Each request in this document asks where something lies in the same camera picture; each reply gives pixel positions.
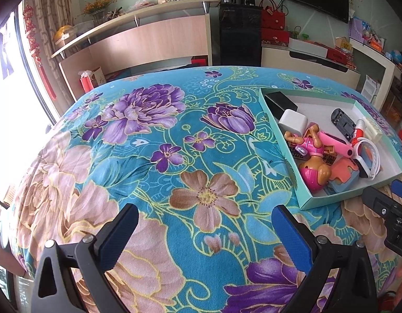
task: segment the screw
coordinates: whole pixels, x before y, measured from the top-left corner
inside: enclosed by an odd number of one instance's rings
[[[329,241],[328,238],[325,237],[324,235],[317,236],[317,242],[320,244],[326,244],[328,241]]]
[[[46,248],[51,248],[54,245],[54,240],[47,240],[45,242],[45,247]]]
[[[363,240],[357,240],[356,241],[356,246],[359,248],[363,248],[365,246],[364,241]]]
[[[85,242],[86,244],[88,244],[92,241],[94,241],[94,236],[91,234],[88,234],[82,238],[82,242]]]

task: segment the red glue stick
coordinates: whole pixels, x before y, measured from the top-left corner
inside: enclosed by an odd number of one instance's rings
[[[351,140],[352,147],[358,143],[358,138],[363,138],[365,128],[366,124],[364,123],[364,120],[357,120],[356,128],[354,129],[353,138]]]

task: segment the black box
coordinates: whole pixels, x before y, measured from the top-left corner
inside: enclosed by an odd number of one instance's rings
[[[272,115],[278,120],[281,119],[285,110],[292,109],[295,112],[298,110],[298,106],[289,100],[282,92],[265,94],[264,98]]]

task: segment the red tassel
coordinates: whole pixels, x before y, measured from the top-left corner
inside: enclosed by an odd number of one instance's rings
[[[33,58],[35,58],[36,62],[39,66],[39,75],[45,85],[45,89],[52,100],[56,100],[56,94],[54,93],[53,88],[50,85],[50,82],[46,76],[46,72],[42,66],[42,59],[39,56],[40,47],[35,39],[36,34],[36,25],[32,22],[33,17],[33,8],[29,5],[26,5],[23,11],[23,19],[24,24],[26,26],[26,37],[29,39],[30,44],[30,53]]]
[[[52,86],[49,83],[49,80],[47,79],[45,70],[43,69],[43,66],[40,64],[39,65],[39,74],[40,77],[42,78],[43,84],[45,85],[46,91],[49,94],[50,98],[52,100],[56,100],[56,94],[54,93],[54,90]]]

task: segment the bed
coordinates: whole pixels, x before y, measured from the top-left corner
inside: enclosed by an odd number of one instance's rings
[[[359,197],[298,209],[258,102],[261,88],[355,99],[402,157],[385,119],[359,93],[328,79],[251,67],[130,77],[87,93],[52,129],[15,197],[13,254],[34,276],[47,240],[96,234],[131,202],[139,225],[106,273],[130,312],[276,313],[304,278],[272,229],[270,213],[284,204],[315,235],[342,244],[362,239],[380,296],[402,289],[402,260],[385,248],[382,219]],[[74,277],[97,312],[81,274]]]

